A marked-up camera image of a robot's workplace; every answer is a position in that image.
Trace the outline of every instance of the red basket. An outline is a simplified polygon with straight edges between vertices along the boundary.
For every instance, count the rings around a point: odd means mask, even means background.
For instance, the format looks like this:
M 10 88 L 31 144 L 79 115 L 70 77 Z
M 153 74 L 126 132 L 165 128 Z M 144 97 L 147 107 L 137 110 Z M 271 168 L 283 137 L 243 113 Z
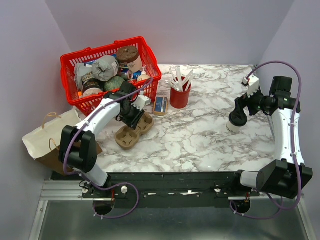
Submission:
M 63 55 L 61 61 L 61 80 L 65 89 L 66 99 L 71 106 L 76 106 L 84 115 L 88 116 L 100 104 L 104 95 L 107 92 L 90 95 L 80 98 L 76 82 L 74 80 L 74 68 L 77 63 L 89 62 L 101 58 L 104 55 L 112 55 L 117 52 L 119 48 L 125 46 L 135 46 L 140 54 L 142 64 L 145 66 L 146 73 L 153 77 L 153 83 L 144 89 L 144 95 L 148 96 L 152 102 L 156 99 L 158 81 L 162 74 L 157 64 L 155 54 L 147 45 L 146 40 L 142 36 L 137 36 L 125 40 L 115 41 L 114 44 L 106 45 L 91 49 L 90 47 L 72 53 Z M 143 86 L 145 81 L 139 81 L 134 85 L 139 89 Z

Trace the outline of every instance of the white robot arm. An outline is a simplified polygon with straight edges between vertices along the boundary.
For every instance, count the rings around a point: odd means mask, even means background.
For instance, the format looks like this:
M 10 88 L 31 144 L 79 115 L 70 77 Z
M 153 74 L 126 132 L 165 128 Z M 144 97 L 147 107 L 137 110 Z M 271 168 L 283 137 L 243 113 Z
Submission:
M 249 90 L 242 97 L 235 100 L 235 109 L 229 115 L 227 129 L 231 132 L 238 131 L 247 123 L 244 108 L 248 107 L 251 116 L 263 111 L 271 117 L 271 126 L 275 138 L 275 152 L 273 162 L 260 171 L 243 171 L 240 184 L 261 192 L 267 192 L 286 198 L 294 198 L 297 195 L 297 171 L 292 156 L 291 146 L 291 116 L 295 105 L 295 98 L 291 97 L 292 78 L 274 77 L 269 96 L 264 96 L 259 87 L 259 79 L 250 77 L 250 82 L 242 82 L 249 86 Z M 313 176 L 313 171 L 305 167 L 299 143 L 299 118 L 300 105 L 294 117 L 294 141 L 296 152 L 294 153 L 300 167 L 302 187 Z
M 132 84 L 124 82 L 119 91 L 106 94 L 100 105 L 86 119 L 76 126 L 66 126 L 62 130 L 59 159 L 64 162 L 71 139 L 87 123 L 77 137 L 77 141 L 81 142 L 80 147 L 72 146 L 67 164 L 77 172 L 81 172 L 86 179 L 99 187 L 107 187 L 108 174 L 97 164 L 95 136 L 99 135 L 114 118 L 117 121 L 124 122 L 130 128 L 135 129 L 137 127 L 140 118 L 145 113 L 143 108 L 151 103 L 151 99 L 147 96 L 138 95 L 135 101 L 131 97 L 120 102 L 114 102 L 114 100 L 133 93 L 135 90 L 136 88 Z

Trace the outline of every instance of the basket handle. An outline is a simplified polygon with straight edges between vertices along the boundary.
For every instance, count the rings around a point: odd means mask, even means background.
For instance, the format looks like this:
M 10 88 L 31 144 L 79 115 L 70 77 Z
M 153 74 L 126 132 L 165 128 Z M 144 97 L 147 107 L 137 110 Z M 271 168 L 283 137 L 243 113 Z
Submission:
M 116 41 L 114 41 L 114 44 L 121 44 L 121 43 L 123 43 L 124 41 L 121 41 L 121 40 L 116 40 Z
M 83 49 L 81 52 L 85 53 L 85 52 L 89 52 L 89 51 L 91 51 L 91 47 L 87 47 L 87 48 Z

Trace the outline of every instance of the lavender wall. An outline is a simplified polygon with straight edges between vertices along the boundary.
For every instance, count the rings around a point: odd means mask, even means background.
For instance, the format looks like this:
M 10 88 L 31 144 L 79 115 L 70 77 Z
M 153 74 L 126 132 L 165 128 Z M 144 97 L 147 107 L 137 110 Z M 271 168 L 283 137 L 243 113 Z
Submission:
M 72 51 L 144 36 L 162 64 L 256 64 L 294 0 L 46 0 Z
M 261 63 L 283 60 L 293 64 L 302 77 L 301 117 L 299 136 L 301 152 L 306 166 L 313 168 L 313 179 L 304 188 L 305 202 L 320 239 L 320 1 L 296 0 L 284 19 Z M 270 88 L 273 76 L 294 78 L 293 96 L 297 94 L 297 78 L 286 66 L 271 65 L 258 73 L 262 90 Z
M 59 58 L 70 49 L 43 0 L 2 1 L 0 33 L 0 238 L 26 240 L 51 171 L 29 157 L 22 137 L 47 113 L 69 109 Z

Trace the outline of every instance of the brown paper bag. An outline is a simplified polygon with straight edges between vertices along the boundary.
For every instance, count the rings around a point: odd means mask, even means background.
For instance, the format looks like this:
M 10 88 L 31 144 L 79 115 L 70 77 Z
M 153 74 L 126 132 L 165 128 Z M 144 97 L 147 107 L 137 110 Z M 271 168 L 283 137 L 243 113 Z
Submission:
M 55 119 L 45 124 L 47 117 L 54 117 Z M 63 164 L 59 161 L 62 130 L 66 125 L 75 126 L 80 122 L 81 119 L 75 109 L 67 111 L 62 115 L 50 112 L 44 118 L 42 126 L 25 135 L 22 141 L 34 160 L 61 175 L 65 175 Z M 98 143 L 96 143 L 96 150 L 98 154 L 102 153 L 102 149 Z

